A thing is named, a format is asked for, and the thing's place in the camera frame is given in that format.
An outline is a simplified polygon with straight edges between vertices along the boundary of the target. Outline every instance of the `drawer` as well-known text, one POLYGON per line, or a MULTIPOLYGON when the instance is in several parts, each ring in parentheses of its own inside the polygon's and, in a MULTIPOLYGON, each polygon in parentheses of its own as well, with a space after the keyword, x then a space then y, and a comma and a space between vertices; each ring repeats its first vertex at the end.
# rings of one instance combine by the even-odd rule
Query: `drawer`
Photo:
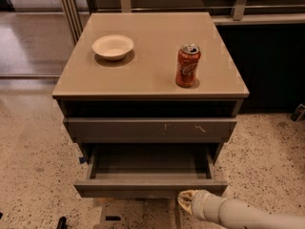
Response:
POLYGON ((214 179, 208 144, 95 144, 86 179, 74 184, 83 198, 176 198, 227 186, 214 179))
POLYGON ((221 143, 229 140, 235 118, 65 118, 78 143, 221 143))

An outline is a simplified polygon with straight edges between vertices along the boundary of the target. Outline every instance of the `speckled floor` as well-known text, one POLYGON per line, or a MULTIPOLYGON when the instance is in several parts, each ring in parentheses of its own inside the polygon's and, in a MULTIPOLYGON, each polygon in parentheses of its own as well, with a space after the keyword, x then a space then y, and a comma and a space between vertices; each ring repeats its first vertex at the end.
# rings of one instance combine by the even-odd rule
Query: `speckled floor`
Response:
MULTIPOLYGON (((176 228, 171 200, 78 195, 73 183, 84 178, 87 164, 79 163, 80 151, 62 125, 51 98, 54 84, 0 80, 0 228, 56 228, 63 216, 71 229, 176 228)), ((224 196, 269 212, 305 216, 305 121, 293 122, 289 114, 241 114, 237 120, 215 164, 216 178, 229 181, 224 196)), ((221 228, 181 210, 180 223, 181 228, 221 228)))

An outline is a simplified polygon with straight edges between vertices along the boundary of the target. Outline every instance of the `tabletop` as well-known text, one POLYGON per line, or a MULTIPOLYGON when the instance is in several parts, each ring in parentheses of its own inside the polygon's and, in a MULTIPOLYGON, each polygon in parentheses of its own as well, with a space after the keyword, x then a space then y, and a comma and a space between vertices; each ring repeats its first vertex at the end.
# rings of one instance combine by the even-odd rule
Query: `tabletop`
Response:
POLYGON ((94 13, 56 84, 55 99, 245 98, 248 89, 206 12, 94 13), (134 47, 117 62, 98 57, 98 38, 121 34, 134 47), (177 54, 185 43, 200 47, 197 82, 175 84, 177 54))

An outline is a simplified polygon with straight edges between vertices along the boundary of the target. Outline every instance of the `floor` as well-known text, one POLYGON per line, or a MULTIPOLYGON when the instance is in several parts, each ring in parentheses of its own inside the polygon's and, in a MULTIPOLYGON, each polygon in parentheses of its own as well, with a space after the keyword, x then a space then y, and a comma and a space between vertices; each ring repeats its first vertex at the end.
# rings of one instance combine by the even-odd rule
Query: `floor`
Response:
MULTIPOLYGON (((88 19, 82 15, 83 23, 88 19)), ((64 16, 0 13, 0 73, 60 74, 72 51, 64 16)), ((55 80, 0 80, 0 228, 177 228, 166 199, 81 198, 87 164, 51 98, 55 80)), ((305 121, 241 114, 215 164, 224 197, 272 213, 305 216, 305 121)), ((181 228, 222 228, 179 210, 181 228)))

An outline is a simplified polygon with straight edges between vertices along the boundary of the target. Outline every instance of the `cabinet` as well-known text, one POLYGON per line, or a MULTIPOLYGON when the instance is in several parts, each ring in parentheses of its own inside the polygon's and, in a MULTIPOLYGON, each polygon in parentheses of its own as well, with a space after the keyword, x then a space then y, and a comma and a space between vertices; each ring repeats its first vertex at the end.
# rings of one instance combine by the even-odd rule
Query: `cabinet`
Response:
POLYGON ((84 198, 221 194, 214 163, 249 94, 208 13, 92 14, 54 91, 71 139, 89 162, 84 198), (91 46, 107 34, 134 42, 122 61, 91 46), (197 84, 175 85, 179 47, 201 46, 197 84))

